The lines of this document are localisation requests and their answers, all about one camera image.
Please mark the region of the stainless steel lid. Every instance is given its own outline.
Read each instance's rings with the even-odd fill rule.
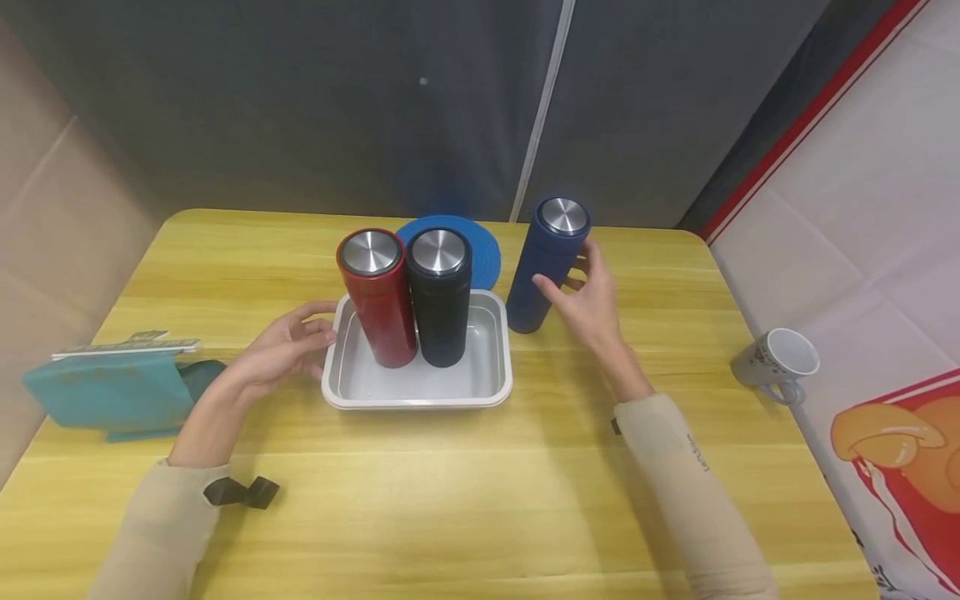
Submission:
[[[560,235],[576,235],[587,226],[587,212],[567,198],[551,198],[543,203],[540,219]]]
[[[359,231],[341,249],[344,265],[360,276],[390,271],[400,259],[397,240],[383,231]]]
[[[466,255],[464,240],[446,229],[425,231],[414,240],[410,249],[410,257],[418,266],[438,276],[456,271]]]

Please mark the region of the cartoon poster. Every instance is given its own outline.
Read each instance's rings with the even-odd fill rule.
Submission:
[[[881,597],[960,599],[960,371],[841,412],[830,442],[915,559],[872,565]]]

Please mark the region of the mug handle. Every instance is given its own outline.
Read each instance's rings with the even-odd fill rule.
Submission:
[[[796,381],[783,381],[782,383],[777,384],[777,387],[780,388],[780,393],[783,396],[780,396],[773,391],[773,386],[761,385],[759,386],[760,390],[764,394],[768,395],[775,402],[779,404],[785,404],[787,406],[796,406],[804,400],[806,400],[806,390]]]

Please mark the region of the teal fabric pouch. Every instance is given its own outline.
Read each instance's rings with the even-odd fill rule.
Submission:
[[[225,368],[178,365],[176,352],[74,356],[23,375],[23,384],[62,427],[101,429],[108,442],[176,435]]]

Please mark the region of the red thermos bottle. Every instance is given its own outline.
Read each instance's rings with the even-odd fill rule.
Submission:
[[[405,261],[403,243],[386,229],[355,231],[337,248],[347,292],[373,358],[383,367],[402,367],[417,354]]]

